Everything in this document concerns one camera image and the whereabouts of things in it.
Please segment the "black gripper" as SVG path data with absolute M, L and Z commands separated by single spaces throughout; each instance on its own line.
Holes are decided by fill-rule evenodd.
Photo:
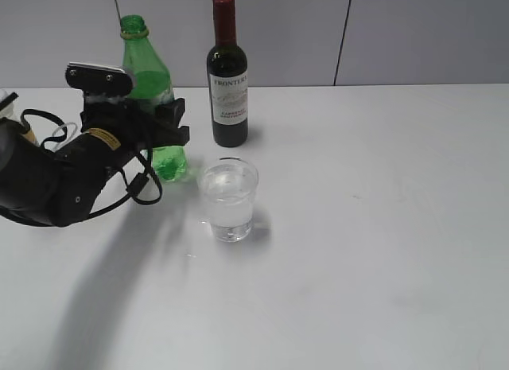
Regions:
M 157 105 L 154 115 L 144 112 L 132 99 L 85 103 L 80 114 L 81 131 L 107 146 L 108 161 L 127 163 L 150 147 L 185 146 L 190 139 L 189 127 L 180 124 L 185 110 L 183 98 Z

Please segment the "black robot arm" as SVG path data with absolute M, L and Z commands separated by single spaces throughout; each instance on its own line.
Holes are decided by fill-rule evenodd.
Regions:
M 130 99 L 118 103 L 85 103 L 80 134 L 59 150 L 36 146 L 25 138 L 28 122 L 1 121 L 1 215 L 34 227 L 67 227 L 110 212 L 128 200 L 141 205 L 149 181 L 161 181 L 152 167 L 154 149 L 184 146 L 189 128 L 180 121 L 185 100 L 158 105 L 150 115 Z M 143 167 L 126 181 L 126 195 L 94 211 L 106 183 L 132 159 Z

